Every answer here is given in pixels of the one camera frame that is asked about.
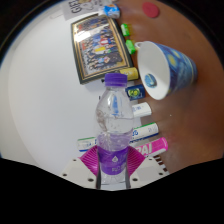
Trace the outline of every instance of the purple bottle cap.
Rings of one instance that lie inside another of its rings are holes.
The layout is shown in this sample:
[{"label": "purple bottle cap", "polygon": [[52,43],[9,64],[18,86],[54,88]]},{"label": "purple bottle cap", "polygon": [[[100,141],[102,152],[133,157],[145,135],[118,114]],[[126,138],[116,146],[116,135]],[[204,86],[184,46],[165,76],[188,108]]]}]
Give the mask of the purple bottle cap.
[{"label": "purple bottle cap", "polygon": [[128,76],[120,73],[107,73],[104,81],[105,86],[126,87]]}]

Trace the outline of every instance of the picture frame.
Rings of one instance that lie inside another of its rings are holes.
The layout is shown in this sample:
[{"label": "picture frame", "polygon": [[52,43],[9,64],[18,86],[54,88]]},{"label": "picture frame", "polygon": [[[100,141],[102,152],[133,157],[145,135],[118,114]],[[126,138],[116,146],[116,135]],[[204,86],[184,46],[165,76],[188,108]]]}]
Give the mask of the picture frame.
[{"label": "picture frame", "polygon": [[133,67],[121,29],[114,19],[94,14],[71,24],[80,84]]}]

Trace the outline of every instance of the red circle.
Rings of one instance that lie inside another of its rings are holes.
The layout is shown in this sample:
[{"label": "red circle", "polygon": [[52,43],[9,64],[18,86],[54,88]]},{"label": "red circle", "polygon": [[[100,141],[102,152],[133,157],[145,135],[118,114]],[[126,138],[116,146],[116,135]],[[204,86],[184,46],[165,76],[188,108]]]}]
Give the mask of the red circle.
[{"label": "red circle", "polygon": [[159,15],[159,8],[150,2],[144,2],[142,4],[142,10],[148,17],[151,18],[155,18]]}]

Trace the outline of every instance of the framed picture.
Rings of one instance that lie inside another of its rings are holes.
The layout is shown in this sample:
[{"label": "framed picture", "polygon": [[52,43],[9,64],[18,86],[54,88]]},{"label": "framed picture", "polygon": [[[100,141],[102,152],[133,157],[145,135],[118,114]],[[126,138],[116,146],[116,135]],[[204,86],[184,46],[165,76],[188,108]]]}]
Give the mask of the framed picture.
[{"label": "framed picture", "polygon": [[114,19],[96,14],[72,23],[71,27],[80,84],[133,67],[120,27]]}]

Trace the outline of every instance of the purple label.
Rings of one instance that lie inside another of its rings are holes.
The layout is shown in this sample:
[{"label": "purple label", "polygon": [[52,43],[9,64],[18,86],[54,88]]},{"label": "purple label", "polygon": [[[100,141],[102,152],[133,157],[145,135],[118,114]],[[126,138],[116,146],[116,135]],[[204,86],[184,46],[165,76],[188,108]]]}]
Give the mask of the purple label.
[{"label": "purple label", "polygon": [[99,146],[97,146],[97,149],[101,169],[104,173],[108,175],[117,175],[124,170],[126,166],[128,147],[117,152],[107,151]]}]

